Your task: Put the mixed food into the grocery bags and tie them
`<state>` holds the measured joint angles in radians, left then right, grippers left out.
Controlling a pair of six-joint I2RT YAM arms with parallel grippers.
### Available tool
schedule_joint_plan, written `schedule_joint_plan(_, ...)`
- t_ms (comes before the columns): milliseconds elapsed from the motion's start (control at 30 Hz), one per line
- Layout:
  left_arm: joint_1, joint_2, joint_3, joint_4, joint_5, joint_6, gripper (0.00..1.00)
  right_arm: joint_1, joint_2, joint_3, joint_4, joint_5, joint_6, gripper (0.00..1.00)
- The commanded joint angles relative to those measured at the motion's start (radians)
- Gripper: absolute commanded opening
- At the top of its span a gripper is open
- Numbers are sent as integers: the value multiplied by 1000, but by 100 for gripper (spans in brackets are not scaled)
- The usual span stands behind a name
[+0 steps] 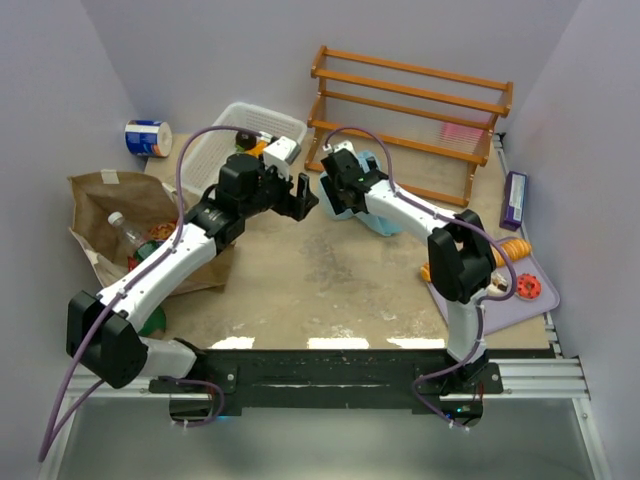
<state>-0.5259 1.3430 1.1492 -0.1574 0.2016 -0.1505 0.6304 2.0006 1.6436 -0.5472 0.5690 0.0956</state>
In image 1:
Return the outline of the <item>light blue plastic bag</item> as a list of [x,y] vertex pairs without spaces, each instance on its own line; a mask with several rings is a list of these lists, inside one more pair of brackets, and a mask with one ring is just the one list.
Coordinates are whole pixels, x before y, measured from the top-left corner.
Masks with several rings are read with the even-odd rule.
[[[377,168],[381,167],[379,159],[370,150],[363,150],[357,154],[358,162],[365,172],[368,172],[372,166]],[[368,213],[358,212],[353,213],[351,210],[345,210],[342,213],[337,214],[330,202],[328,187],[324,185],[325,180],[328,179],[326,172],[323,172],[319,177],[318,193],[319,204],[325,211],[325,214],[334,221],[348,220],[350,218],[357,218],[360,222],[366,225],[370,230],[378,233],[379,235],[389,237],[399,234],[403,229],[390,220],[375,216]]]

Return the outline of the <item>red snack chip bag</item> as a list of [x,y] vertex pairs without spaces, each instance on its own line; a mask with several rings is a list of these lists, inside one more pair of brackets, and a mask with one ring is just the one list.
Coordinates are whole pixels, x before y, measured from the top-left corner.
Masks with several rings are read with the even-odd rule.
[[176,228],[175,222],[157,224],[149,229],[144,235],[145,241],[135,246],[131,254],[127,257],[128,270],[134,270],[142,261],[156,251]]

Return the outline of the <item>brown paper grocery bag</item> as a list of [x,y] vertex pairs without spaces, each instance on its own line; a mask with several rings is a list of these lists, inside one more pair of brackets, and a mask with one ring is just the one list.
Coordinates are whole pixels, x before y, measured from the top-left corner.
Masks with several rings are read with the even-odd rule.
[[125,228],[158,242],[167,240],[176,228],[175,188],[155,177],[102,170],[73,176],[69,183],[74,201],[70,231],[103,287],[139,263]]

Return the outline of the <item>clear water bottle green label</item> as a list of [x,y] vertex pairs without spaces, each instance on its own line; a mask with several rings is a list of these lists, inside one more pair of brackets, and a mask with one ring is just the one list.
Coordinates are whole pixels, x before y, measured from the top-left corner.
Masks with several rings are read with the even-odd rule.
[[135,246],[145,241],[146,234],[133,223],[128,221],[121,212],[113,212],[108,216],[109,224],[117,231],[121,243],[129,256]]

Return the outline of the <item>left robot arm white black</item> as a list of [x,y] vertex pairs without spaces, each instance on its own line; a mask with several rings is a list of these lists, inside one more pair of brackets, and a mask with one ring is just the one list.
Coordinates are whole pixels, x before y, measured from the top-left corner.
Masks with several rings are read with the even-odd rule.
[[139,376],[185,378],[197,351],[184,341],[143,338],[140,328],[188,276],[209,263],[245,230],[247,219],[272,210],[303,220],[317,205],[309,177],[292,177],[299,151],[231,155],[183,223],[122,280],[69,302],[66,351],[73,360],[119,389]]

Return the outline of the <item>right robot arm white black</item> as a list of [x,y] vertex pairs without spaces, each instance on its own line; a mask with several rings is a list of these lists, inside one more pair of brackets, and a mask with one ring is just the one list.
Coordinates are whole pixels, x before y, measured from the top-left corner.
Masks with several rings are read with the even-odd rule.
[[482,364],[482,301],[496,263],[479,217],[470,210],[455,215],[406,192],[374,160],[360,161],[349,142],[328,147],[321,163],[322,195],[336,217],[354,216],[383,235],[408,233],[428,249],[431,285],[446,300],[449,339],[446,367],[418,379],[427,381]]

